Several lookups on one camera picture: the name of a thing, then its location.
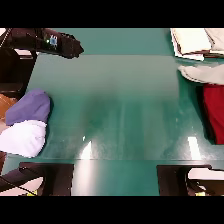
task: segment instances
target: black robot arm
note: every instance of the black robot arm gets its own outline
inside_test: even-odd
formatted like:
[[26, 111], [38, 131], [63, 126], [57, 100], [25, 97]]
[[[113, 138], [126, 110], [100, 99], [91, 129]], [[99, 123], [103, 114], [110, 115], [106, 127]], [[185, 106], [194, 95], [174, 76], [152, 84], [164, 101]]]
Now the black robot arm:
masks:
[[48, 28], [7, 28], [0, 37], [0, 48], [29, 50], [78, 58], [84, 49], [73, 35]]

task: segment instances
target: cable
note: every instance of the cable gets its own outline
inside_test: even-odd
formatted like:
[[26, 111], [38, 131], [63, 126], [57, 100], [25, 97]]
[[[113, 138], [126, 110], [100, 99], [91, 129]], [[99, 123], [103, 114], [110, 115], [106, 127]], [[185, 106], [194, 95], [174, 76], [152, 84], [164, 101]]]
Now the cable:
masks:
[[8, 35], [11, 33], [12, 29], [13, 29], [13, 28], [9, 28], [9, 29], [7, 30], [7, 33], [5, 34], [5, 37], [4, 37], [4, 39], [3, 39], [3, 41], [2, 41], [2, 43], [1, 43], [1, 45], [0, 45], [0, 49], [2, 48], [2, 45], [5, 43], [5, 40], [7, 39]]
[[12, 184], [11, 182], [9, 182], [8, 180], [6, 180], [6, 179], [5, 179], [4, 177], [2, 177], [2, 176], [0, 176], [0, 179], [2, 179], [4, 182], [6, 182], [7, 184], [9, 184], [9, 185], [11, 185], [11, 186], [13, 186], [13, 187], [17, 187], [17, 188], [19, 188], [19, 189], [21, 189], [21, 190], [23, 190], [23, 191], [26, 191], [26, 192], [32, 194], [33, 196], [38, 196], [38, 195], [34, 194], [32, 191], [29, 191], [29, 190], [26, 189], [26, 188], [19, 187], [19, 186], [16, 186], [15, 184]]

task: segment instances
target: purple cloth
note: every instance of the purple cloth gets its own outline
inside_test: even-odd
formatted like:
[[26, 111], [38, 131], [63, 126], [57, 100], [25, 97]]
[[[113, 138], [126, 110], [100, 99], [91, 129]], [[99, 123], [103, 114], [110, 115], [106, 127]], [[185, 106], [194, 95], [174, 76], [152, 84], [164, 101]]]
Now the purple cloth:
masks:
[[47, 123], [50, 113], [50, 98], [41, 89], [25, 94], [16, 104], [6, 111], [6, 125], [11, 126], [25, 120], [37, 120]]

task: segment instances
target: dark red fabric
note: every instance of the dark red fabric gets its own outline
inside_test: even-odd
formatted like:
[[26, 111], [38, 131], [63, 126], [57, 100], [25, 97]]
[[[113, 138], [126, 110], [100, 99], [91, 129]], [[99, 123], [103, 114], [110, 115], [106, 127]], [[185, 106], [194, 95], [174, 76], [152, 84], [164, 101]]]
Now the dark red fabric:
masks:
[[216, 144], [224, 144], [224, 86], [204, 85], [204, 103], [215, 132]]

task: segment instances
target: table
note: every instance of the table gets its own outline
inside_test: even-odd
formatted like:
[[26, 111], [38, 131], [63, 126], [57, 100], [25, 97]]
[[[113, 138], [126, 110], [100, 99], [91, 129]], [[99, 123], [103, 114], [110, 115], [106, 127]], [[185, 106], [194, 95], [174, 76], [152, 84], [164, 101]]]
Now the table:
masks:
[[204, 138], [196, 84], [177, 71], [217, 60], [173, 57], [165, 29], [58, 31], [85, 53], [38, 56], [28, 90], [53, 99], [47, 143], [34, 159], [8, 155], [3, 173], [19, 161], [74, 163], [73, 195], [158, 195], [157, 164], [222, 168], [223, 146]]

